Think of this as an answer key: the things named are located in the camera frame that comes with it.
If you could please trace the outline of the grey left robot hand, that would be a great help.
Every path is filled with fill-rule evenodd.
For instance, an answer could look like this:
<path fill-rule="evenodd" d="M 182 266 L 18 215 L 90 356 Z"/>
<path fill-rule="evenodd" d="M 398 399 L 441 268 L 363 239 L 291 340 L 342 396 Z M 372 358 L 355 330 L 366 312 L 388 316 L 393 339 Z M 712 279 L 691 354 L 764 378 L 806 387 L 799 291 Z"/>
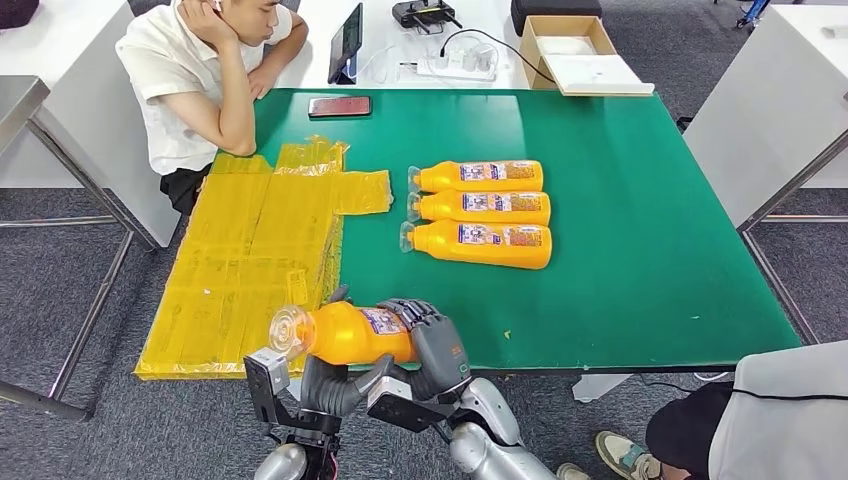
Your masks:
<path fill-rule="evenodd" d="M 351 409 L 397 360 L 414 357 L 408 329 L 392 312 L 350 303 L 338 287 L 297 328 L 304 367 L 300 401 L 316 411 Z"/>

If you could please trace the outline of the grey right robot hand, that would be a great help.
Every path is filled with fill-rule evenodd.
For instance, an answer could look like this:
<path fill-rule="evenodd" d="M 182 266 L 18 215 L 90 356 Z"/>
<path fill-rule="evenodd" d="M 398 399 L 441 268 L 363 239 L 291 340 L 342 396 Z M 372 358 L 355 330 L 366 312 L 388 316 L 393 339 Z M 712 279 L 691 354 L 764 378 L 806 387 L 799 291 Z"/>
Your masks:
<path fill-rule="evenodd" d="M 435 306 L 418 299 L 392 298 L 379 308 L 395 314 L 408 329 L 420 368 L 398 365 L 388 375 L 407 383 L 416 400 L 427 401 L 464 384 L 471 377 L 467 352 L 454 322 Z"/>

